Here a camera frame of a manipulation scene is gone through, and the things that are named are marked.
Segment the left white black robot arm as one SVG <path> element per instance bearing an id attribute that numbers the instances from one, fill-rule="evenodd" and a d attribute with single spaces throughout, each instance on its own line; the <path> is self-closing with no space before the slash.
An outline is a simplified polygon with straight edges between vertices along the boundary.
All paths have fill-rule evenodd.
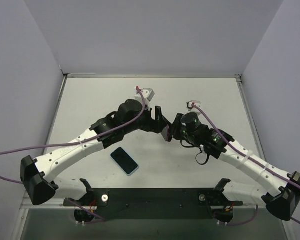
<path id="1" fill-rule="evenodd" d="M 137 100 L 128 99 L 117 111 L 97 120 L 76 139 L 36 158 L 26 156 L 21 160 L 20 179 L 35 206 L 53 197 L 70 198 L 82 206 L 92 201 L 92 189 L 85 179 L 65 180 L 58 175 L 87 157 L 123 140 L 135 130 L 162 134 L 168 138 L 170 122 L 162 115 L 161 108 L 155 107 L 155 118 L 151 109 L 142 108 Z"/>

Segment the black phone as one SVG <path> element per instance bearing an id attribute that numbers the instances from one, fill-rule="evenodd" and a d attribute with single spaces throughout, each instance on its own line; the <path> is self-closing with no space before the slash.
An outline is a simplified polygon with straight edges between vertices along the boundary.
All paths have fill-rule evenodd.
<path id="1" fill-rule="evenodd" d="M 169 125 L 166 125 L 162 132 L 161 132 L 161 135 L 163 137 L 163 139 L 166 141 L 166 142 L 171 142 L 172 141 L 172 131 L 171 131 L 171 127 Z"/>

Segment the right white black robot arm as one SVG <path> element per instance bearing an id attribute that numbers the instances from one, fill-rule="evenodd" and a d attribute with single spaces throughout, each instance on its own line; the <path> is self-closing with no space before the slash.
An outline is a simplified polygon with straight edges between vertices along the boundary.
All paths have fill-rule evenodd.
<path id="1" fill-rule="evenodd" d="M 300 173 L 289 173 L 265 162 L 222 130 L 200 122 L 198 114 L 177 114 L 172 124 L 175 139 L 186 141 L 241 171 L 256 185 L 226 181 L 221 193 L 230 202 L 265 207 L 278 219 L 289 221 L 300 202 Z"/>

